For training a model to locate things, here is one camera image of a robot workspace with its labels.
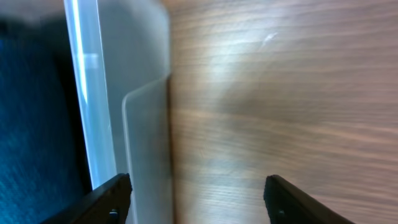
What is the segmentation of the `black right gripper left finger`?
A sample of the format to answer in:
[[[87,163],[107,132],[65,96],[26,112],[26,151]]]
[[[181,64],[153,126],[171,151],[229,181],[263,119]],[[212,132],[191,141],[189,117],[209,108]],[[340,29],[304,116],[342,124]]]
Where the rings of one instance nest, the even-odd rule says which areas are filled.
[[[131,204],[129,174],[118,174],[44,224],[125,224]]]

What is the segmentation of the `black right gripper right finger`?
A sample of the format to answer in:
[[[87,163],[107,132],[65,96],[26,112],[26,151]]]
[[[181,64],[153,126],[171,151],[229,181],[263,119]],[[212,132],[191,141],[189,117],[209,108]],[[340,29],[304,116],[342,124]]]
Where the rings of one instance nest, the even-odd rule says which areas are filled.
[[[353,224],[279,175],[269,175],[264,201],[271,224]]]

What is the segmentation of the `teal towel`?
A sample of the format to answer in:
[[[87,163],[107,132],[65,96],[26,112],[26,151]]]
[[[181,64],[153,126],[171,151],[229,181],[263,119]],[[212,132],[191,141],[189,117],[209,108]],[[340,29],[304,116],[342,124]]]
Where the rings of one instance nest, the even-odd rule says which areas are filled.
[[[1,39],[1,222],[40,223],[84,194],[49,52]]]

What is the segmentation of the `black cloth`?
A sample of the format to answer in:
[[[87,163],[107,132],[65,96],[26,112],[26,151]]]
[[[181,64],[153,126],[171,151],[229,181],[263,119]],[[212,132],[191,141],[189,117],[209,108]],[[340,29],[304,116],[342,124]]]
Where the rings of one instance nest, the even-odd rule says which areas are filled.
[[[50,50],[62,84],[69,123],[75,142],[76,163],[84,193],[92,191],[85,140],[80,117],[70,40],[65,16],[50,17],[36,24],[29,24],[16,17],[1,16],[1,35],[17,39],[32,39]]]

